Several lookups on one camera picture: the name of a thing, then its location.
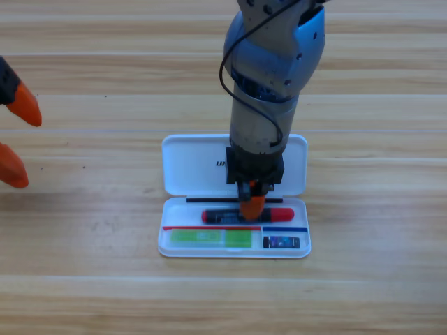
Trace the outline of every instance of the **wooden table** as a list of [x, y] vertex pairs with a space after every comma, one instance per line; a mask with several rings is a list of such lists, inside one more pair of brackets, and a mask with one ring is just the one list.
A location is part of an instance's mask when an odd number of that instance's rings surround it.
[[38, 100], [0, 140], [0, 333], [447, 334], [447, 1], [335, 0], [294, 133], [309, 141], [313, 251], [157, 251], [160, 144], [225, 132], [235, 0], [0, 0], [1, 53]]

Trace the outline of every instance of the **red marker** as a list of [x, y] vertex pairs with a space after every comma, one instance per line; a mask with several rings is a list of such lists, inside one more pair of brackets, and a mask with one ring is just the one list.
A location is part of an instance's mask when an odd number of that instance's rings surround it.
[[203, 223], [211, 225], [237, 225], [241, 223], [273, 223], [292, 221], [295, 212], [291, 208], [267, 208], [264, 209], [256, 220], [248, 221], [239, 209], [220, 209], [204, 211], [202, 213]]

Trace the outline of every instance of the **orange gripper tip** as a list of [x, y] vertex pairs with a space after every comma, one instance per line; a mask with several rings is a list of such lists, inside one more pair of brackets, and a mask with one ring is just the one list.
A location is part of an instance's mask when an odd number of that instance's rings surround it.
[[246, 220], [256, 220], [264, 210], [265, 196], [251, 197], [250, 201], [240, 203], [240, 212]]
[[15, 92], [15, 101], [6, 107], [23, 121], [32, 126], [39, 127], [42, 124], [42, 115], [37, 99], [23, 82], [20, 82]]
[[25, 188], [29, 184], [22, 160], [10, 147], [2, 143], [0, 143], [0, 181], [16, 188]]

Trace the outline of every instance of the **open plastic case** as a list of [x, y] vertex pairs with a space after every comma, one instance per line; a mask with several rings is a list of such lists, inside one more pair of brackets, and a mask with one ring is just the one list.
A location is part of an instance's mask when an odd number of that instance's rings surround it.
[[290, 135], [283, 154], [281, 184], [268, 193], [266, 208], [291, 208], [292, 221], [209, 225], [202, 212], [237, 209], [237, 186], [226, 183], [229, 135], [172, 135], [162, 144], [166, 191], [159, 251], [168, 257], [302, 258], [311, 239], [304, 202], [296, 197], [306, 186], [307, 142]]

